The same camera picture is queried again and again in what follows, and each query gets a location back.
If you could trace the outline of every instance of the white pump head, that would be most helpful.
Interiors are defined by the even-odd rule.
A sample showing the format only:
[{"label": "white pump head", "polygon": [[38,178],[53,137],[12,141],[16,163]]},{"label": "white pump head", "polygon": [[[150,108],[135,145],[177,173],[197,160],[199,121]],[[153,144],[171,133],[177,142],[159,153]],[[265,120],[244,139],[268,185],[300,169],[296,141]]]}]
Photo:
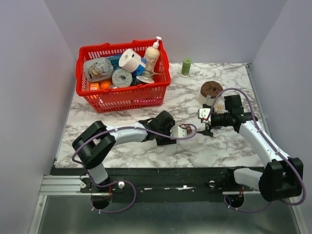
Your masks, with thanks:
[{"label": "white pump head", "polygon": [[161,37],[156,37],[156,38],[157,38],[157,41],[154,42],[153,47],[156,48],[156,49],[158,49],[158,47],[159,47],[159,41],[161,40]]}]

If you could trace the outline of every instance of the table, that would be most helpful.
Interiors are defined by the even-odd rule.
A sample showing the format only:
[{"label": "table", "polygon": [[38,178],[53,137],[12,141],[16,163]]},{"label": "table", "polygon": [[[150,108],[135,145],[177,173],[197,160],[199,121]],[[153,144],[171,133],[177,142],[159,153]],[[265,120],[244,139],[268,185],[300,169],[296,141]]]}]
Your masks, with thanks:
[{"label": "table", "polygon": [[[55,162],[56,168],[79,168],[71,160],[74,153],[72,142],[94,121],[105,125],[129,125],[138,120],[155,117],[161,111],[168,111],[177,124],[192,123],[204,128],[197,118],[201,107],[198,95],[201,85],[210,80],[222,87],[242,89],[250,98],[255,114],[260,118],[258,105],[244,64],[194,63],[190,74],[183,76],[181,64],[171,63],[172,82],[167,88],[164,103],[157,107],[98,114],[83,97],[73,96],[70,112],[63,132]],[[242,97],[245,111],[249,109]],[[156,141],[134,142],[116,146],[104,160],[105,167],[232,167],[261,166],[261,161],[249,143],[232,127],[214,131],[214,137],[196,135],[194,138],[178,141],[175,145],[157,146]]]}]

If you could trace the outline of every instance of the gray wall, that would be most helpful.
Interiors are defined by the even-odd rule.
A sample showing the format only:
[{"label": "gray wall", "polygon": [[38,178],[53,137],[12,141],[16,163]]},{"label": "gray wall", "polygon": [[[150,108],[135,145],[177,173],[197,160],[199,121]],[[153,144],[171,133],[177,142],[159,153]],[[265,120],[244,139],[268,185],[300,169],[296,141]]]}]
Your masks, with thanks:
[{"label": "gray wall", "polygon": [[251,62],[286,0],[45,0],[74,57],[163,37],[171,62]]},{"label": "gray wall", "polygon": [[304,162],[308,197],[301,206],[312,233],[312,1],[288,0],[251,72],[273,139]]},{"label": "gray wall", "polygon": [[75,63],[42,0],[0,1],[0,232],[28,232]]}]

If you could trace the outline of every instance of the small brown object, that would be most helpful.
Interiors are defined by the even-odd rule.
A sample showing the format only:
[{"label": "small brown object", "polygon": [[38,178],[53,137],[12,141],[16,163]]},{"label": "small brown object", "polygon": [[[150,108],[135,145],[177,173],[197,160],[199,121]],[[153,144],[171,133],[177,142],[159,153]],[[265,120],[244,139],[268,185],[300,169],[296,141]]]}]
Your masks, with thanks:
[{"label": "small brown object", "polygon": [[200,89],[200,93],[206,98],[210,96],[215,98],[223,90],[221,84],[215,81],[205,82]]},{"label": "small brown object", "polygon": [[192,133],[192,128],[189,125],[187,125],[185,129],[186,129],[186,134]]}]

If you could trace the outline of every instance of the gray floor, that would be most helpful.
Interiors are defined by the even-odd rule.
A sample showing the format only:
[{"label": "gray floor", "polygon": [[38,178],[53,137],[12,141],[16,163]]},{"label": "gray floor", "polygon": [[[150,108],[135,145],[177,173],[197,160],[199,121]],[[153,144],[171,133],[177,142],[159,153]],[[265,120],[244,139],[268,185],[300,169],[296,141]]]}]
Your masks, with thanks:
[{"label": "gray floor", "polygon": [[[119,214],[91,211],[90,197],[50,196],[41,234],[273,234],[299,233],[292,208],[275,202],[262,213],[243,214],[223,203],[137,203]],[[248,195],[245,209],[266,205],[259,195]],[[112,204],[110,210],[125,204]]]}]

